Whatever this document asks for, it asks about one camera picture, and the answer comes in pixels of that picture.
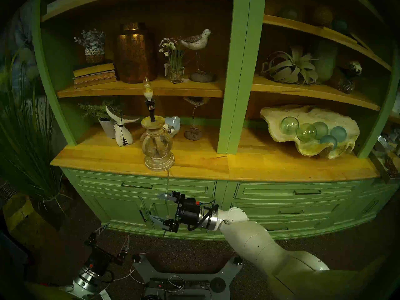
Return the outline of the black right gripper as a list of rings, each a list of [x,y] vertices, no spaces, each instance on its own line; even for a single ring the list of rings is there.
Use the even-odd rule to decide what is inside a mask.
[[[188,231],[194,231],[199,226],[199,215],[201,206],[195,198],[187,198],[180,192],[171,192],[167,194],[158,194],[157,198],[170,200],[177,204],[174,219],[166,219],[160,216],[149,215],[153,224],[162,224],[162,229],[168,232],[178,232],[180,224],[188,226]]]

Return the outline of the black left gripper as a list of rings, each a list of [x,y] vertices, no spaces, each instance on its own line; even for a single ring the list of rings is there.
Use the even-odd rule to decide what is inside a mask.
[[[105,273],[109,272],[111,279],[115,279],[114,273],[108,269],[109,264],[113,263],[119,266],[123,265],[129,250],[130,235],[128,234],[126,236],[120,252],[117,255],[112,255],[111,253],[98,247],[96,244],[97,237],[99,237],[109,225],[110,223],[102,224],[99,228],[93,231],[89,238],[85,241],[85,245],[92,249],[88,260],[85,263],[85,267],[87,267],[85,272],[88,274],[96,274],[99,277],[104,277]]]

